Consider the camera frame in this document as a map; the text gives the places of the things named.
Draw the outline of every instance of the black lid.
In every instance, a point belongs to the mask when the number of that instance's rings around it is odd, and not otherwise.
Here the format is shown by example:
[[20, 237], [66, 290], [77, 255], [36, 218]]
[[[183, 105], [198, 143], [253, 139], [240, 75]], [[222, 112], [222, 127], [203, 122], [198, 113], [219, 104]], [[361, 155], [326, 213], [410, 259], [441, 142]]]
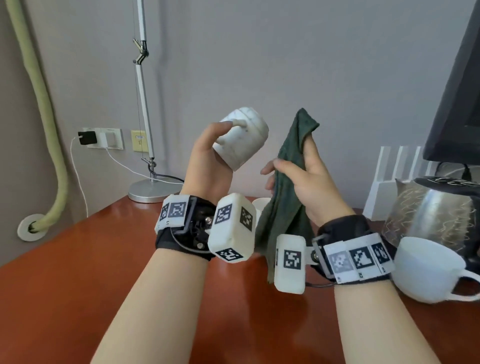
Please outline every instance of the black lid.
[[418, 177], [414, 182], [432, 190], [480, 198], [480, 183], [450, 177]]

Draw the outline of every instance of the hand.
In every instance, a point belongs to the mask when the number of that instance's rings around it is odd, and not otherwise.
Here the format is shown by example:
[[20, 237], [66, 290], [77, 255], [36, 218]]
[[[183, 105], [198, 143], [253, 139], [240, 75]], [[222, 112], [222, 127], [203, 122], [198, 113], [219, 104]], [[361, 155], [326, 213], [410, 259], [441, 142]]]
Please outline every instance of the hand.
[[[355, 212], [343, 200], [332, 177], [318, 155], [317, 146], [311, 135], [307, 136], [303, 144], [305, 170], [292, 162], [274, 159], [267, 163], [261, 174], [269, 174], [275, 169], [284, 173], [295, 185], [295, 194], [305, 206], [307, 216], [317, 226], [340, 218], [354, 215]], [[273, 190], [275, 175], [268, 178], [265, 189]]]
[[196, 140], [180, 194], [201, 197], [214, 205], [228, 194], [233, 171], [212, 146], [218, 137], [228, 133], [231, 128], [231, 121], [214, 122]]

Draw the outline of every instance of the black monitor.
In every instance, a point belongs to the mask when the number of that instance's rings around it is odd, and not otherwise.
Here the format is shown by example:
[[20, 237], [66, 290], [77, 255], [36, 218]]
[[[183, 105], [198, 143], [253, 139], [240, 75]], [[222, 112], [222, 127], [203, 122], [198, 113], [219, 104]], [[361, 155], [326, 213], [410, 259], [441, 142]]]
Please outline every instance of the black monitor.
[[480, 2], [463, 36], [423, 158], [480, 165]]

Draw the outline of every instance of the mug handle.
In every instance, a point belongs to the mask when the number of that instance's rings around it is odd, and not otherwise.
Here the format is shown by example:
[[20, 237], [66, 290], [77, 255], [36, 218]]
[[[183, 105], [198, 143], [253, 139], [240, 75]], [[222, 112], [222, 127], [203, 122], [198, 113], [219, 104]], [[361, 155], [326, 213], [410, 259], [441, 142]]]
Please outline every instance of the mug handle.
[[[466, 269], [460, 272], [460, 277], [469, 277], [476, 280], [478, 283], [480, 283], [480, 275], [472, 273]], [[445, 299], [452, 300], [452, 301], [464, 301], [464, 302], [478, 301], [480, 300], [480, 293], [474, 294], [473, 296], [462, 296], [460, 294], [449, 293]]]

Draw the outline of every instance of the green flexible hose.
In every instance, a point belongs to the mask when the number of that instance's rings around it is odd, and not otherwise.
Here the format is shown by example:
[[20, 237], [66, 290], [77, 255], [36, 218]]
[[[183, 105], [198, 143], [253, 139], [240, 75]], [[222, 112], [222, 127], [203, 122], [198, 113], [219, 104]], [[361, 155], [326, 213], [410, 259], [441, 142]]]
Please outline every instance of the green flexible hose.
[[48, 229], [59, 220], [67, 203], [68, 174], [57, 135], [52, 104], [50, 102], [50, 97], [48, 95], [47, 86], [45, 85], [40, 65], [38, 64], [38, 58], [28, 31], [22, 5], [20, 0], [6, 0], [6, 3], [13, 29], [15, 30], [18, 44], [20, 45], [24, 66], [35, 92], [38, 110], [40, 111], [40, 117], [42, 118], [43, 129], [45, 132], [45, 139], [47, 141], [48, 152], [52, 158], [53, 165], [55, 166], [58, 181], [57, 196], [50, 211], [47, 212], [43, 218], [35, 221], [31, 225], [31, 232], [38, 232]]

